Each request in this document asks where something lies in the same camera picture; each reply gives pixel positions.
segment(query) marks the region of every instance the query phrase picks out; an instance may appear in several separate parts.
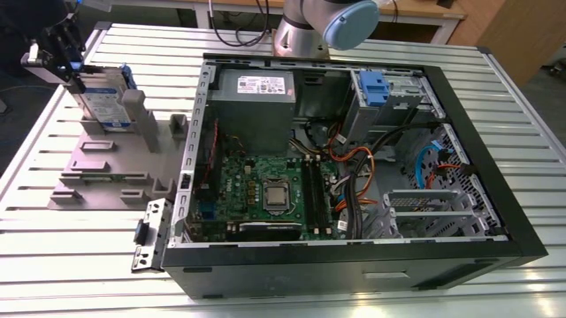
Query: green motherboard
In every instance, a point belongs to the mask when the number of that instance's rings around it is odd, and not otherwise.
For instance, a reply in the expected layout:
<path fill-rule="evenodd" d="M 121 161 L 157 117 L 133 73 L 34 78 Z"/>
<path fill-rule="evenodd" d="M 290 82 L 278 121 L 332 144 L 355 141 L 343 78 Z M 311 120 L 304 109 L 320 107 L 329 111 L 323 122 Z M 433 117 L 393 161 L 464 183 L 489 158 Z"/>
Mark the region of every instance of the green motherboard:
<path fill-rule="evenodd" d="M 241 222 L 300 224 L 300 240 L 324 240 L 336 236 L 327 191 L 323 192 L 323 213 L 328 226 L 323 229 L 308 226 L 301 165 L 300 158 L 222 158 L 217 201 L 198 203 L 202 240 L 225 241 L 226 224 Z M 317 166 L 321 180 L 312 186 L 323 189 L 336 175 L 336 166 L 332 162 L 319 162 Z"/>

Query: metal bracket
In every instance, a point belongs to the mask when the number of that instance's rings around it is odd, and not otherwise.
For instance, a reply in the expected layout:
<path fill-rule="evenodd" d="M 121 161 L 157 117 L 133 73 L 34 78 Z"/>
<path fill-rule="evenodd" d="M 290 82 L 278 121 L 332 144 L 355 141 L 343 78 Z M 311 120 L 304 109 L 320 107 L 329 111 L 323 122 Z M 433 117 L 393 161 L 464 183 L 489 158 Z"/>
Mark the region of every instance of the metal bracket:
<path fill-rule="evenodd" d="M 132 273 L 162 272 L 161 259 L 165 250 L 166 231 L 172 204 L 165 199 L 149 201 L 145 215 L 134 230 L 136 243 Z"/>

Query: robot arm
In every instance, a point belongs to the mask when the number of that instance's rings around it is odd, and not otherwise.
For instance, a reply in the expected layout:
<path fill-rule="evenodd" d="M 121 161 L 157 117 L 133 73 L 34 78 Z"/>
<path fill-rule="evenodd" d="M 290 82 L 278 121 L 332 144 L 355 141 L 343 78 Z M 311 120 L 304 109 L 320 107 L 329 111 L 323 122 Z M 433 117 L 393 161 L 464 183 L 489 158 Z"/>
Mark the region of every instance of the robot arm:
<path fill-rule="evenodd" d="M 371 0 L 286 0 L 274 36 L 278 56 L 327 58 L 328 46 L 348 50 L 367 39 L 379 20 Z"/>
<path fill-rule="evenodd" d="M 64 84 L 81 93 L 84 85 L 73 66 L 82 63 L 85 47 L 76 14 L 64 0 L 3 1 L 0 17 L 30 42 L 21 59 L 24 68 L 48 83 Z"/>

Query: wooden cabinet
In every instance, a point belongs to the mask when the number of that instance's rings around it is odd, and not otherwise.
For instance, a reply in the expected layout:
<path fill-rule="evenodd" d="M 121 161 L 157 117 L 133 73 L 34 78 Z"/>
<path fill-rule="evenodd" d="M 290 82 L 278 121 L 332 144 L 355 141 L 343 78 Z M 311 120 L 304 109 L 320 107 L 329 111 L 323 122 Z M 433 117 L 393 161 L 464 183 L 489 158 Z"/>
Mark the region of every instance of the wooden cabinet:
<path fill-rule="evenodd" d="M 564 0 L 457 0 L 467 12 L 448 44 L 487 47 L 520 86 L 566 41 Z"/>

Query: desk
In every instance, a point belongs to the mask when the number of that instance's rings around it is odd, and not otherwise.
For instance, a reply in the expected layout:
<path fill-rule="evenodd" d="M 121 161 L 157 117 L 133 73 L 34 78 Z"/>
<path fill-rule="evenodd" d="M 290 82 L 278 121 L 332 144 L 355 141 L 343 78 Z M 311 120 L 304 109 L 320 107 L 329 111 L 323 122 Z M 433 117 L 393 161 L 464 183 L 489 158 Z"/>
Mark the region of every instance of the desk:
<path fill-rule="evenodd" d="M 208 0 L 113 0 L 114 5 L 141 5 L 149 7 L 168 7 L 180 9 L 192 9 L 196 13 L 196 23 L 198 28 L 210 28 L 208 22 Z M 269 13 L 282 14 L 284 0 L 269 0 Z M 396 0 L 399 7 L 399 23 L 415 25 L 435 25 L 437 31 L 433 35 L 432 44 L 445 44 L 453 29 L 460 20 L 467 17 L 465 12 L 457 3 L 453 3 L 451 9 L 436 5 L 435 1 Z M 213 9 L 217 11 L 258 13 L 254 0 L 213 0 Z M 380 8 L 380 21 L 392 22 L 393 5 Z"/>
<path fill-rule="evenodd" d="M 232 31 L 220 31 L 234 43 Z M 242 32 L 244 40 L 257 33 Z M 94 30 L 85 62 L 132 68 L 157 119 L 190 116 L 202 53 L 241 49 L 210 30 L 118 25 Z M 48 198 L 82 133 L 58 87 L 0 179 L 0 314 L 60 317 L 563 317 L 566 151 L 492 57 L 473 47 L 368 40 L 331 58 L 443 69 L 549 255 L 449 290 L 194 302 L 166 274 L 129 273 L 142 211 L 49 211 Z"/>

